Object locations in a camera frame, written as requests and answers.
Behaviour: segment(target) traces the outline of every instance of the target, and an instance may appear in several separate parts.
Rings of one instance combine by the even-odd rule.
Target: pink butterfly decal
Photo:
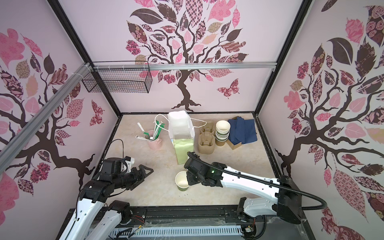
[[[103,122],[103,118],[100,116],[103,114],[103,110],[101,107],[97,106],[97,104],[92,100],[92,108],[95,112],[95,115],[91,118],[91,121],[89,123],[89,126],[100,124]]]
[[[239,88],[237,85],[239,85],[238,78],[235,79],[231,86],[229,88],[218,88],[217,90],[221,93],[224,93],[224,96],[226,96],[229,99],[229,96],[232,95],[232,93],[239,93]]]

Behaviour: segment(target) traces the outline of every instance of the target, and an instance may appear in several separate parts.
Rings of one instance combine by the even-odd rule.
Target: beige marble surface
[[[143,164],[154,169],[154,172],[145,179],[133,191],[126,192],[108,198],[107,203],[114,200],[129,202],[131,206],[164,206],[164,205],[227,205],[238,204],[241,197],[257,197],[253,194],[238,189],[207,187],[201,184],[190,186],[188,190],[181,192],[175,184],[175,176],[178,172],[185,170],[183,164],[178,165],[173,145],[167,131],[161,131],[160,138],[163,146],[154,151],[148,148],[147,142],[138,140],[136,135],[142,136],[137,122],[140,122],[146,131],[153,129],[154,117],[156,115],[125,115],[119,125],[114,139],[124,141],[124,155],[135,158],[134,167]],[[217,122],[228,120],[236,116],[244,119],[253,119],[252,114],[190,114],[192,118]],[[201,122],[192,121],[195,126]],[[196,129],[195,151],[197,151],[197,137],[199,129]],[[258,140],[245,144],[232,150],[227,144],[222,147],[215,146],[215,151],[210,154],[199,154],[203,161],[208,163],[220,162],[235,168],[241,172],[247,172],[264,177],[274,177],[272,167],[268,160],[263,142],[256,128]],[[112,143],[108,150],[108,157],[121,157],[122,146],[120,141]]]

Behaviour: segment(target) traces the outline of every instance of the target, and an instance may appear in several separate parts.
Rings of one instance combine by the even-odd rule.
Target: pink wall
[[[93,61],[136,59],[151,64],[204,63],[215,56],[212,62],[276,61],[300,3],[301,0],[61,1]],[[143,15],[142,11],[150,11],[151,15]],[[175,30],[180,22],[191,23],[190,31],[183,27]],[[152,71],[149,94],[112,96],[122,112],[169,112],[175,106],[196,112],[253,111],[270,75],[270,69],[265,68],[231,69],[223,74],[201,70],[193,72],[199,80],[191,81],[191,72],[181,71],[180,78],[176,70],[161,72],[169,76],[164,81],[158,71]],[[236,79],[238,91],[230,88]],[[224,96],[219,88],[231,96]]]
[[[83,61],[45,0],[5,2],[0,19],[3,148]],[[71,92],[0,175],[2,238],[56,237],[115,122],[101,93]]]
[[[383,19],[383,1],[315,1],[260,114],[284,174],[328,203],[305,212],[316,239],[382,238]]]

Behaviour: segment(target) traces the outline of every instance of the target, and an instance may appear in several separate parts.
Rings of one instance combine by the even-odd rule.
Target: blue cloth
[[[229,141],[233,145],[238,143],[246,144],[257,141],[255,121],[253,119],[244,120],[241,117],[237,119],[228,119],[231,128],[229,131]]]

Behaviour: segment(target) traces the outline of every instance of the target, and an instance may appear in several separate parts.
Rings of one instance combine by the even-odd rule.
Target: wire basket
[[[82,80],[88,92],[99,93],[104,90],[110,93],[149,93],[152,84],[152,76],[148,62],[124,62],[135,62],[135,64],[140,64],[140,62],[142,62],[142,65],[135,68],[132,68],[132,65],[131,67],[126,66],[127,68],[124,68],[123,65],[96,66]]]

